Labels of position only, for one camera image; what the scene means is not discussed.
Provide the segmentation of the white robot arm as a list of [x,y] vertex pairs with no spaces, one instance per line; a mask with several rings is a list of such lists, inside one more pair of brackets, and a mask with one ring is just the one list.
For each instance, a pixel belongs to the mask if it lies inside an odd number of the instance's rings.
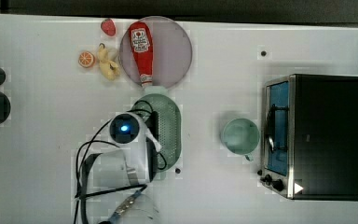
[[99,224],[118,224],[158,172],[161,145],[132,109],[108,120],[76,153],[76,211],[74,220],[90,224],[87,201],[128,189],[134,192]]

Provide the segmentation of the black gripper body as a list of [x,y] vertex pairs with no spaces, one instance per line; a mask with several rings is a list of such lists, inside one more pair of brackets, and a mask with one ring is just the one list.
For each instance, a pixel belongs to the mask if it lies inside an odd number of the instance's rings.
[[148,159],[149,179],[153,180],[158,172],[158,113],[152,112],[145,120],[146,152]]

